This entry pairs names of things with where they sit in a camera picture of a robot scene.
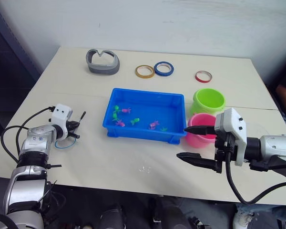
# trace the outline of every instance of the green cup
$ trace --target green cup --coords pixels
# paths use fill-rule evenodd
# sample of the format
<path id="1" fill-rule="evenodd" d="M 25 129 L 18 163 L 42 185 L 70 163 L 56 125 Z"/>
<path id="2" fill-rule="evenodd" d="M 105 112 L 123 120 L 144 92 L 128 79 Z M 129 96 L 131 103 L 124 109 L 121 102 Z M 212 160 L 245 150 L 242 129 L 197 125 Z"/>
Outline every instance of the green cup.
<path id="1" fill-rule="evenodd" d="M 193 96 L 192 114 L 209 113 L 214 115 L 225 107 L 225 97 L 219 91 L 212 88 L 203 88 L 195 92 Z"/>

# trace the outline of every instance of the floor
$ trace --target floor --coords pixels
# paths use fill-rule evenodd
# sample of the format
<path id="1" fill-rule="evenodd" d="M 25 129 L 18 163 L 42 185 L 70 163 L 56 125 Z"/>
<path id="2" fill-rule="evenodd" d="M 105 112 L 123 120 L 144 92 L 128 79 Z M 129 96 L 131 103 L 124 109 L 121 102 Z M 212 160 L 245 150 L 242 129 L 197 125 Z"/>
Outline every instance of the floor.
<path id="1" fill-rule="evenodd" d="M 0 178 L 0 213 L 5 189 L 9 180 Z M 151 211 L 149 201 L 155 195 L 103 190 L 95 188 L 82 188 L 55 185 L 53 191 L 63 194 L 66 205 L 59 212 L 59 218 L 47 229 L 60 228 L 62 223 L 85 225 L 90 223 L 97 228 L 102 212 L 109 206 L 119 203 L 126 213 L 126 227 L 128 229 L 150 229 Z M 181 208 L 186 216 L 196 216 L 204 224 L 211 225 L 212 229 L 230 229 L 235 213 L 235 205 L 226 202 L 208 200 L 185 199 L 187 210 Z M 249 229 L 277 229 L 277 221 L 270 213 L 260 212 L 249 224 Z"/>

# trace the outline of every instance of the blue rubber band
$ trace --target blue rubber band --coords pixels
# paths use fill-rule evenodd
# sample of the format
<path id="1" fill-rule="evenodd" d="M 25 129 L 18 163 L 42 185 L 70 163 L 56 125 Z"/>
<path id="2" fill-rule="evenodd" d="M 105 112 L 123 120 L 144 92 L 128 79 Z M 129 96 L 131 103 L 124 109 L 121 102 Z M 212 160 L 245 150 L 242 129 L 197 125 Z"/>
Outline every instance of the blue rubber band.
<path id="1" fill-rule="evenodd" d="M 171 70 L 167 73 L 163 73 L 157 69 L 158 65 L 169 66 L 171 68 Z M 160 76 L 169 76 L 174 72 L 174 67 L 172 66 L 172 64 L 170 64 L 169 62 L 166 62 L 166 61 L 161 61 L 159 63 L 156 63 L 156 65 L 153 67 L 153 69 L 154 69 L 154 72 Z"/>
<path id="2" fill-rule="evenodd" d="M 58 149 L 66 149 L 66 148 L 69 148 L 69 147 L 71 147 L 72 145 L 75 144 L 76 138 L 74 139 L 74 142 L 73 142 L 71 145 L 65 146 L 65 147 L 60 147 L 60 146 L 58 146 L 58 145 L 57 145 L 57 142 L 58 142 L 58 141 L 55 142 L 55 147 L 56 147 L 56 148 L 58 148 Z"/>

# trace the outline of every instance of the gray ring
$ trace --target gray ring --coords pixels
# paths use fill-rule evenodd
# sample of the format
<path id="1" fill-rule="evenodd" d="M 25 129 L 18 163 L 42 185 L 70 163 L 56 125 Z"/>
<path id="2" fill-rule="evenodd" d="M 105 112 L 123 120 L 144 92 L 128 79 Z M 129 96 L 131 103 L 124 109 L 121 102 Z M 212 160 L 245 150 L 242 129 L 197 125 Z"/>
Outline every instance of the gray ring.
<path id="1" fill-rule="evenodd" d="M 113 63 L 112 64 L 94 64 L 94 63 L 92 63 L 92 57 L 96 53 L 99 56 L 102 56 L 103 53 L 106 53 L 106 54 L 112 56 L 113 57 Z M 99 54 L 99 52 L 96 49 L 90 49 L 86 55 L 86 62 L 88 64 L 90 72 L 92 72 L 92 73 L 113 75 L 113 74 L 116 74 L 120 69 L 120 60 L 119 60 L 118 56 L 109 50 L 104 50 L 101 52 L 101 54 Z"/>

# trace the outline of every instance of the pink cup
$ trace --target pink cup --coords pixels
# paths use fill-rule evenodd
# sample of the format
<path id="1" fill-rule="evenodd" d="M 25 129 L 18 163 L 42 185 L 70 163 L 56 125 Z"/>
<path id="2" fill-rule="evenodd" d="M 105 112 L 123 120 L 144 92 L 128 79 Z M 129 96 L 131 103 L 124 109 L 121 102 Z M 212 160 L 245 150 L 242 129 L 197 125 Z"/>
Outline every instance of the pink cup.
<path id="1" fill-rule="evenodd" d="M 193 125 L 215 125 L 216 118 L 207 113 L 195 114 L 188 121 L 188 126 Z M 194 135 L 187 133 L 185 136 L 187 143 L 194 148 L 203 148 L 215 142 L 215 135 Z"/>

